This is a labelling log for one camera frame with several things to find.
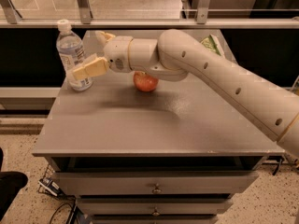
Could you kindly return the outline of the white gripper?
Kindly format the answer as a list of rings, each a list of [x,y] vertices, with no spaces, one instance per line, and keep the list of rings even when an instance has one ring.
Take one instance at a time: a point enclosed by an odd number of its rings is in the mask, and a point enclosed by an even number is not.
[[[130,73],[129,47],[133,41],[131,36],[116,36],[104,31],[96,31],[98,42],[104,47],[105,57],[96,53],[87,57],[66,72],[66,78],[70,82],[76,82],[89,77],[104,75],[109,67],[120,73]]]

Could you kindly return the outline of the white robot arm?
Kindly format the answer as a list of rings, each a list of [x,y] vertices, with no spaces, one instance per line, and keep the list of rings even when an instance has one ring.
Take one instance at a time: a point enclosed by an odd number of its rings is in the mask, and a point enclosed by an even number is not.
[[[142,71],[166,81],[192,74],[214,90],[278,146],[299,157],[299,96],[208,50],[176,29],[156,39],[98,32],[104,55],[91,55],[66,72],[72,81],[104,75],[107,70]]]

